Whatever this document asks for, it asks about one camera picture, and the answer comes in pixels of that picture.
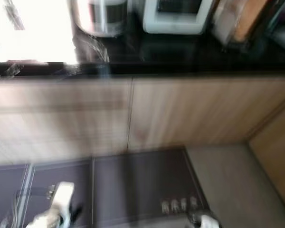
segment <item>microwave oven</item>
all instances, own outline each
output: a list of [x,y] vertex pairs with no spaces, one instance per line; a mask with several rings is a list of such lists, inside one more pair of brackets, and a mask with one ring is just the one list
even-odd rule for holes
[[147,33],[201,34],[214,0],[135,0]]

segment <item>black countertop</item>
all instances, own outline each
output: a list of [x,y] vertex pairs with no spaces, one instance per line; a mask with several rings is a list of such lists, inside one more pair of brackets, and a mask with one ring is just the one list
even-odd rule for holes
[[76,64],[8,61],[0,63],[1,79],[285,74],[285,50],[269,38],[260,39],[246,53],[225,50],[209,33],[202,36],[146,34],[134,15],[128,19],[127,32],[117,38],[93,38],[74,24],[72,31]]

